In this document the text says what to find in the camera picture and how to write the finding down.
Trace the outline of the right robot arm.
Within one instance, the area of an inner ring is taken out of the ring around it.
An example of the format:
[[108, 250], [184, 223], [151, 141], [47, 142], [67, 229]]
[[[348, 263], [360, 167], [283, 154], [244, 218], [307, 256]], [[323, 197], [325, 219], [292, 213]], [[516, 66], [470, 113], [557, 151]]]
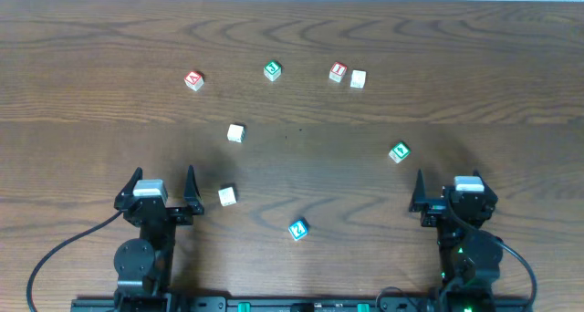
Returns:
[[480, 231], [492, 217], [498, 197], [479, 172], [456, 176], [441, 196], [426, 195], [421, 172], [417, 173], [409, 211], [421, 215], [421, 226], [437, 230], [442, 286], [435, 290], [435, 311], [496, 310], [492, 284], [500, 277], [503, 249], [490, 234]]

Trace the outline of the blue number 2 block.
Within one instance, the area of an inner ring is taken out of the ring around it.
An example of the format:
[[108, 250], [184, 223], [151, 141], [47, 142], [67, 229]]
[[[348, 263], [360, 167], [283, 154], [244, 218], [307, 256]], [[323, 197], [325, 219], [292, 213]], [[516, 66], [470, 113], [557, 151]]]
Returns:
[[288, 227], [288, 231], [295, 241], [308, 235], [308, 227], [303, 220], [297, 220]]

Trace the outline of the red letter A block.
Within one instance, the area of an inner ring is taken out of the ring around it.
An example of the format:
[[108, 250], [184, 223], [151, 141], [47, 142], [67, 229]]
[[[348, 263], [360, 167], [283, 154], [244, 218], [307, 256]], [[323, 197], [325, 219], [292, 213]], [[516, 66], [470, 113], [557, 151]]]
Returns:
[[191, 71], [184, 77], [184, 82], [188, 88], [198, 91], [204, 85], [203, 75], [199, 72]]

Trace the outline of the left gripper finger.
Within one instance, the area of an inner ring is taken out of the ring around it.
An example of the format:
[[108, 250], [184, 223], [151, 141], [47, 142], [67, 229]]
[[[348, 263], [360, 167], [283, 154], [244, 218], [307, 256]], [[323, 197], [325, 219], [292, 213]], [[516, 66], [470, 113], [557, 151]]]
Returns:
[[130, 207], [135, 202], [135, 197], [133, 194], [133, 189], [137, 182], [142, 179], [143, 171], [141, 167], [138, 167], [135, 172], [131, 175], [129, 181], [124, 185], [121, 191], [116, 195], [114, 200], [115, 207]]
[[192, 207], [202, 207], [201, 195], [196, 184], [194, 167], [192, 165], [188, 167], [183, 191], [183, 199], [188, 205]]

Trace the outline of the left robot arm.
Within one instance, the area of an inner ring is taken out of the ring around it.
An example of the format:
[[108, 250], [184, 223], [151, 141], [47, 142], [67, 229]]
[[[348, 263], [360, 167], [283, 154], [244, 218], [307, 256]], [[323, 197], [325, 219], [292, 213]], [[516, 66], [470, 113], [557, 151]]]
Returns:
[[140, 235], [123, 243], [114, 255], [118, 273], [114, 293], [116, 311], [188, 311], [189, 300], [170, 292], [176, 228], [193, 224], [204, 214], [202, 199], [189, 167], [183, 192], [184, 206], [168, 207], [164, 181], [145, 180], [137, 168], [114, 200], [124, 220]]

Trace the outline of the red letter I block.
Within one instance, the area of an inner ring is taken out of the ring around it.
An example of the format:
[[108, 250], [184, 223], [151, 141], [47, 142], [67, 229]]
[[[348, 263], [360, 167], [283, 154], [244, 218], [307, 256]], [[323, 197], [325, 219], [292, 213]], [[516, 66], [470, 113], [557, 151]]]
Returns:
[[346, 75], [347, 72], [347, 66], [339, 63], [339, 62], [335, 62], [330, 71], [329, 71], [329, 78], [335, 82], [340, 83], [340, 81], [344, 78], [344, 76]]

